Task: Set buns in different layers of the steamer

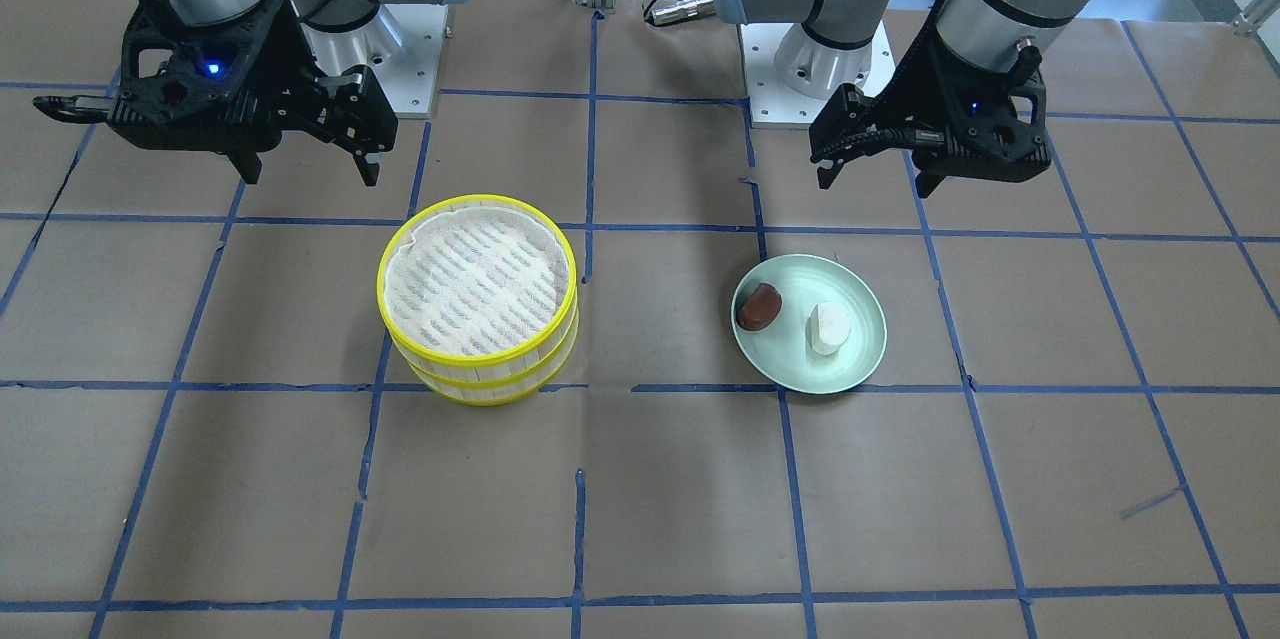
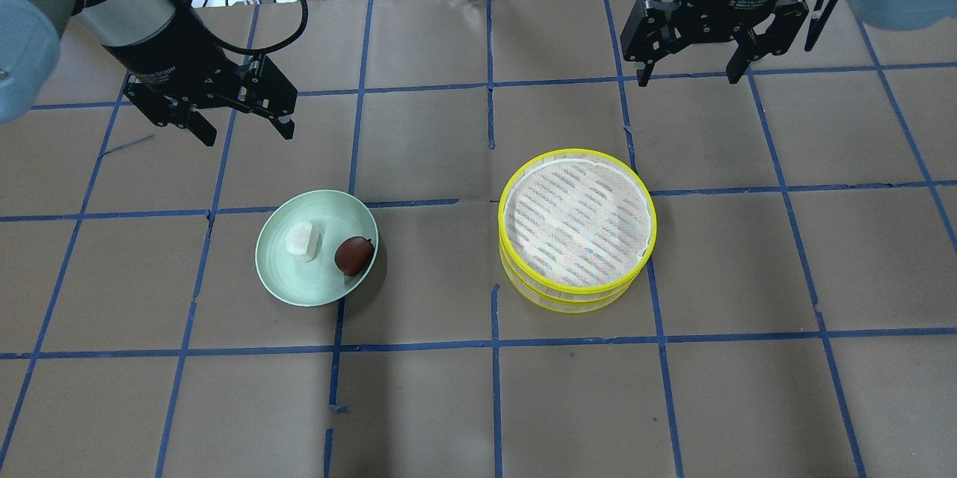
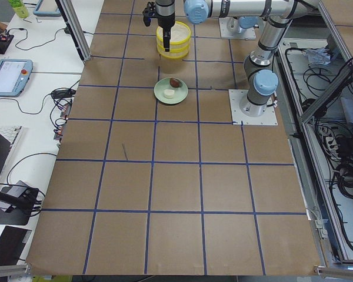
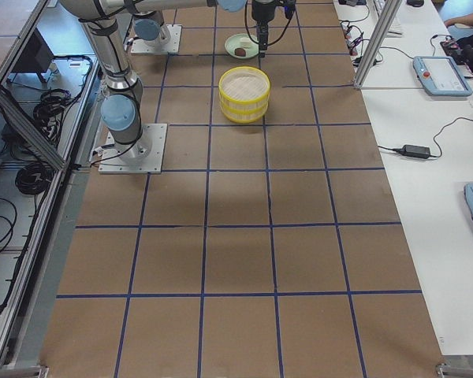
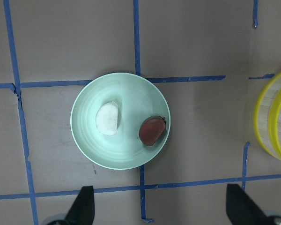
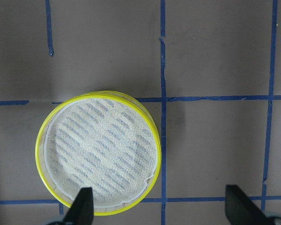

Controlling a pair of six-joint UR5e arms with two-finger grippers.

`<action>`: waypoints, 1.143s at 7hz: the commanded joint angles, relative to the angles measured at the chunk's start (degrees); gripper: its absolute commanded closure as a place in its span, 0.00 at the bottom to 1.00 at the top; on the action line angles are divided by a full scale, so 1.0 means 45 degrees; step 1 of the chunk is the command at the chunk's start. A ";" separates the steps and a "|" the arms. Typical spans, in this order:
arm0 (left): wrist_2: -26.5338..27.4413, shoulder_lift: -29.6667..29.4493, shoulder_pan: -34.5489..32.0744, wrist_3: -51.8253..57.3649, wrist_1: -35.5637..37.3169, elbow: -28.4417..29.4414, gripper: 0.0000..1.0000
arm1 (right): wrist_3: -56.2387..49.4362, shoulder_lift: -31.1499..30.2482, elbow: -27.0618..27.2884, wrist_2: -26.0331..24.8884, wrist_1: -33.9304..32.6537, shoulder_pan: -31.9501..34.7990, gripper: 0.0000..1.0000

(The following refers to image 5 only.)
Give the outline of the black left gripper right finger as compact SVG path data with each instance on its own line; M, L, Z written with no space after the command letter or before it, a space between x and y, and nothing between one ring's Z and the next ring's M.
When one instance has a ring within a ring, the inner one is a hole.
M228 184L226 188L226 214L233 225L272 225L259 206L238 184Z

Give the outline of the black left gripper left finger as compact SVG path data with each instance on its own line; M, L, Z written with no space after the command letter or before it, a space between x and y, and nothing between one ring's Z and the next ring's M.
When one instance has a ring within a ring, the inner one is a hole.
M68 211L65 220L70 225L92 225L94 218L94 189L92 186L84 186Z

